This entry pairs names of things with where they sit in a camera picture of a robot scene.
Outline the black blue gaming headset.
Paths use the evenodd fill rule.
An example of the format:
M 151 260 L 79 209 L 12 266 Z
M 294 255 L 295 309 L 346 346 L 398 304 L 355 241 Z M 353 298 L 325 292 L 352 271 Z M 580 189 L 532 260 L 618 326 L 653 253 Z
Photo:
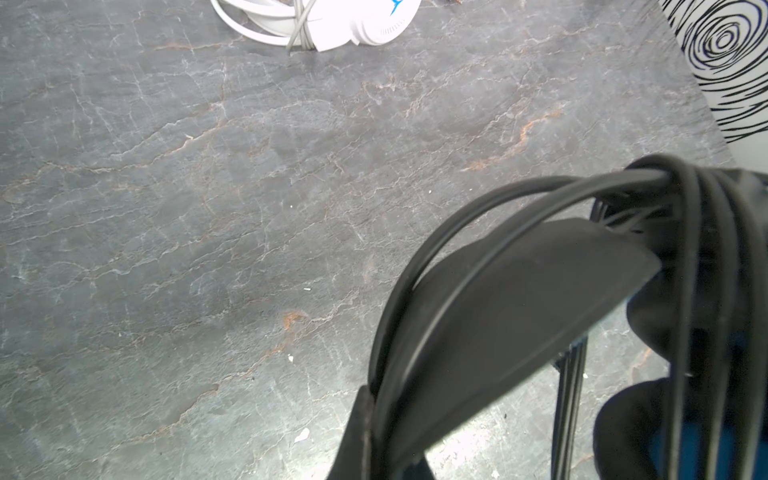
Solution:
M 669 371 L 601 408 L 598 475 L 765 478 L 767 177 L 662 154 L 501 187 L 423 243 L 371 352 L 373 478 L 430 477 L 431 446 L 546 365 L 566 478 L 588 335 L 618 306 Z

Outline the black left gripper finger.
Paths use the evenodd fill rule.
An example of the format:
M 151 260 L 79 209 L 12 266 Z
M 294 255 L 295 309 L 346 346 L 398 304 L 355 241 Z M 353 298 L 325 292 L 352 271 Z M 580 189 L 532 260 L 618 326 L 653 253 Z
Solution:
M 372 474 L 372 419 L 375 399 L 367 385 L 356 395 L 328 480 L 368 480 Z

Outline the white gaming headset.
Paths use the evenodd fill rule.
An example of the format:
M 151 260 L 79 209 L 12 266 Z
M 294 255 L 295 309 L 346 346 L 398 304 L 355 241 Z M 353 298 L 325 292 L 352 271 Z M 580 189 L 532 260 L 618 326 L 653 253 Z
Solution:
M 234 20 L 223 8 L 246 14 L 257 31 Z M 324 52 L 348 43 L 385 45 L 411 24 L 420 0 L 237 1 L 212 0 L 219 18 L 240 35 L 261 44 Z

